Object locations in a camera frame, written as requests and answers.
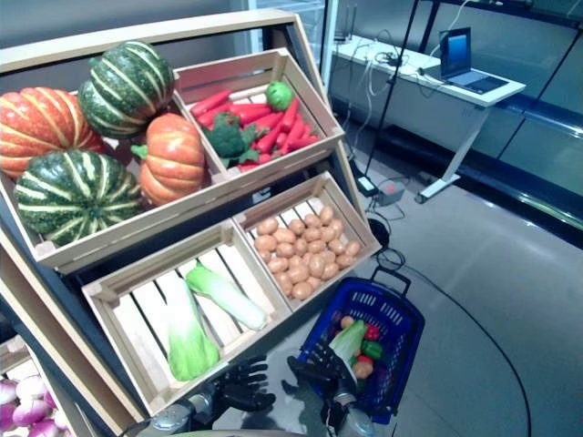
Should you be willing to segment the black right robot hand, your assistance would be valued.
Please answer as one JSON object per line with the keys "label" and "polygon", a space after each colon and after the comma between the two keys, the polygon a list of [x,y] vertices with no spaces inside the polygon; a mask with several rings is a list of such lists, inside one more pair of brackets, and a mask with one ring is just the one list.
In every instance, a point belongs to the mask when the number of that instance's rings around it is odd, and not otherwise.
{"label": "black right robot hand", "polygon": [[356,395],[356,382],[344,361],[326,343],[317,342],[299,358],[287,358],[288,366],[298,381],[311,384],[324,399],[338,394]]}

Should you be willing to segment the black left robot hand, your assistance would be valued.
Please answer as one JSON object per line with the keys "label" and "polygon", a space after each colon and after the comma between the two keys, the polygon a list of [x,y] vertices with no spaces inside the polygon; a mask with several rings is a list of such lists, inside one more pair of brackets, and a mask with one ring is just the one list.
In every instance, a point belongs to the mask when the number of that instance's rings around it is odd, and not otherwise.
{"label": "black left robot hand", "polygon": [[229,408],[243,412],[259,412],[269,409],[276,396],[268,392],[265,355],[256,355],[229,364],[211,383],[212,411],[222,415]]}

